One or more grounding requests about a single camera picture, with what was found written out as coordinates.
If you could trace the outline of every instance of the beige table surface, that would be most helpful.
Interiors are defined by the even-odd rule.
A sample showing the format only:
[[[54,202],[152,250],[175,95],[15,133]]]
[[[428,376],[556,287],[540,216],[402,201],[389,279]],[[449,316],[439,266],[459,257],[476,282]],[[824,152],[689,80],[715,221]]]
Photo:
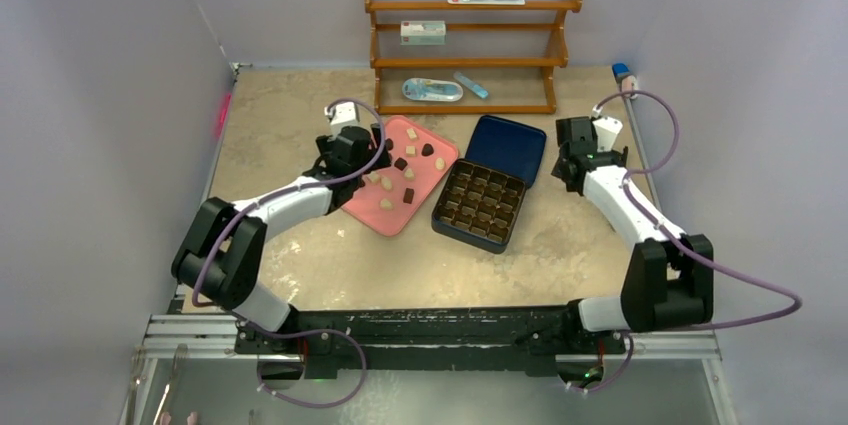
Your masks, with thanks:
[[[470,70],[467,75],[488,88],[494,103],[539,104],[543,95],[537,73]],[[400,83],[409,76],[384,79],[383,88],[392,95],[388,103],[401,100]],[[552,305],[617,294],[630,251],[598,210],[550,176],[557,156],[554,120],[588,115],[598,100],[616,91],[615,81],[609,67],[568,67],[556,71],[555,81],[555,116],[507,116],[541,128],[548,140],[539,176],[505,253],[494,255],[432,231],[430,213],[440,184],[393,238],[378,235],[341,210],[284,232],[265,246],[262,283],[301,310]],[[317,156],[315,137],[328,133],[323,107],[339,97],[371,103],[372,93],[369,69],[243,69],[211,195],[237,200],[288,184],[311,167]],[[475,100],[467,93],[461,103]],[[605,111],[629,123],[620,100]],[[478,118],[412,117],[454,142],[461,155]],[[627,126],[616,148],[625,145],[634,166],[639,156]],[[649,194],[642,177],[636,184]],[[184,311],[193,310],[189,302]]]

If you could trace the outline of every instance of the box lid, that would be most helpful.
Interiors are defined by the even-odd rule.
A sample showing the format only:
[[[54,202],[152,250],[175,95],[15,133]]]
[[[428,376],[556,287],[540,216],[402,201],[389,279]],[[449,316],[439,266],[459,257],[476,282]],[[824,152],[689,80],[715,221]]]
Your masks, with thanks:
[[[493,115],[483,115],[474,127],[465,158],[500,170],[533,186],[548,136],[538,128]]]

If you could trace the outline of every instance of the table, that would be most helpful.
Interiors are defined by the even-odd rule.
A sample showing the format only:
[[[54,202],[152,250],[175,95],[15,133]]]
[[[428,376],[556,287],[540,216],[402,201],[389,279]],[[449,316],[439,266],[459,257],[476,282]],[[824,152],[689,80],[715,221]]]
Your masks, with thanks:
[[[466,75],[498,104],[539,103],[543,90],[538,77],[528,73],[533,72],[469,70]],[[389,94],[400,94],[402,81],[414,76],[385,75],[383,89]],[[423,76],[441,78],[435,75]],[[430,213],[440,185],[396,237],[378,235],[344,211],[279,235],[265,246],[261,282],[302,310],[551,305],[618,294],[630,250],[594,206],[550,176],[557,156],[554,121],[588,115],[617,90],[616,84],[608,67],[559,69],[554,81],[555,115],[507,116],[544,130],[548,142],[504,254],[432,231]],[[323,107],[340,97],[370,103],[372,91],[369,69],[242,69],[210,195],[232,201],[288,184],[311,167],[315,137],[328,133]],[[630,123],[620,100],[605,112]],[[479,116],[411,118],[455,143],[462,155]],[[628,126],[617,142],[617,148],[623,146],[630,147],[628,165],[638,165]],[[635,183],[650,196],[643,177]],[[194,311],[186,302],[184,311]]]

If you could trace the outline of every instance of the pink tray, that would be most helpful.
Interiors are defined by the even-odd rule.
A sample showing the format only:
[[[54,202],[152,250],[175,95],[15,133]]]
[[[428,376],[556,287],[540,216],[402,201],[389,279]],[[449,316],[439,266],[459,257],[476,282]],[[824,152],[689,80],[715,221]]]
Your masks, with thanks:
[[[377,170],[380,176],[389,177],[392,181],[392,190],[387,192],[380,182],[371,183],[368,177],[363,177],[365,186],[356,191],[353,198],[342,206],[342,209],[353,215],[357,220],[371,227],[375,232],[392,237],[400,233],[409,219],[424,203],[430,192],[447,175],[451,165],[459,157],[456,146],[435,133],[421,128],[406,117],[394,116],[386,120],[386,137],[394,142],[391,152],[392,165],[382,170]],[[406,130],[412,128],[418,135],[418,139],[409,139]],[[425,143],[433,146],[434,153],[429,157],[421,156],[421,148]],[[415,156],[406,156],[407,145],[415,146]],[[403,178],[403,172],[395,168],[394,162],[398,158],[406,160],[415,172],[415,180],[407,181]],[[445,159],[445,169],[436,170],[436,159]],[[415,190],[415,196],[411,204],[403,203],[403,192],[407,188]],[[383,210],[380,208],[380,200],[388,198],[394,210]]]

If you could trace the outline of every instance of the wooden rack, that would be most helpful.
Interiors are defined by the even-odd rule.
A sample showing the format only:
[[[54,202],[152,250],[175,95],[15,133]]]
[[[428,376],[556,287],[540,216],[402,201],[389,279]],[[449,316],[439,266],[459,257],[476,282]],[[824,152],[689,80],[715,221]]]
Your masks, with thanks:
[[[583,0],[528,1],[524,5],[453,5],[439,2],[375,2],[365,0],[365,12],[371,18],[371,68],[374,69],[374,106],[383,114],[460,114],[460,113],[554,113],[554,67],[568,63],[565,46],[565,14],[579,12]],[[520,58],[384,58],[380,56],[379,32],[400,31],[400,23],[378,23],[377,12],[408,10],[551,10],[556,15],[552,23],[447,23],[448,32],[472,31],[548,31],[550,37],[542,57]],[[538,67],[545,87],[545,105],[463,106],[463,105],[400,105],[381,104],[380,80],[383,70],[391,68],[498,68]]]

